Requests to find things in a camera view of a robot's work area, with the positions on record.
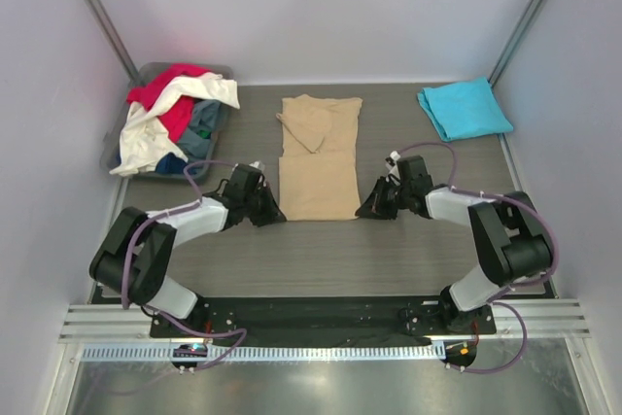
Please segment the beige t shirt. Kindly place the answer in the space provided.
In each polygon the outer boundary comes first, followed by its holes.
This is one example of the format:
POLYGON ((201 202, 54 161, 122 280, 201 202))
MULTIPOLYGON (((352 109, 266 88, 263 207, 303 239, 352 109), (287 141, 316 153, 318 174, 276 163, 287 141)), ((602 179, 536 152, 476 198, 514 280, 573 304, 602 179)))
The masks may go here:
POLYGON ((302 94, 282 103, 281 210, 292 222, 353 220, 361 206, 356 144, 363 101, 302 94))

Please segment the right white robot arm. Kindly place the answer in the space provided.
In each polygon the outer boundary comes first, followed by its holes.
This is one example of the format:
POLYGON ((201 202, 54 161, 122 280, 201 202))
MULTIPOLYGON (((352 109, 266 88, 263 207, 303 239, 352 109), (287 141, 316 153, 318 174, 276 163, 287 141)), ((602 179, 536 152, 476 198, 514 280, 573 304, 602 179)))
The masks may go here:
POLYGON ((476 193, 435 186, 430 176, 409 182, 386 176, 377 180, 356 216, 394 220, 400 210, 471 230, 477 264, 445 287, 438 300, 438 321, 449 332, 464 332, 511 287, 547 281, 557 265, 556 241, 522 191, 476 193))

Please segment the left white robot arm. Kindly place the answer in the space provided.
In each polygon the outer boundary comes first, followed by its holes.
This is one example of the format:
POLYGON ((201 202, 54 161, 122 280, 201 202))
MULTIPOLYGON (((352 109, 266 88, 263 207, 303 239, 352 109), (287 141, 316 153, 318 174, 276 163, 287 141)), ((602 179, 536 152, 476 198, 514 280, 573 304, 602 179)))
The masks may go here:
POLYGON ((243 189, 222 180, 217 191, 172 209, 125 208, 95 254, 89 275, 119 293, 125 306, 154 309, 159 320, 171 323, 182 335, 197 336, 207 329, 207 302, 168 275, 173 250, 246 219, 256 227, 287 220, 266 182, 243 189))

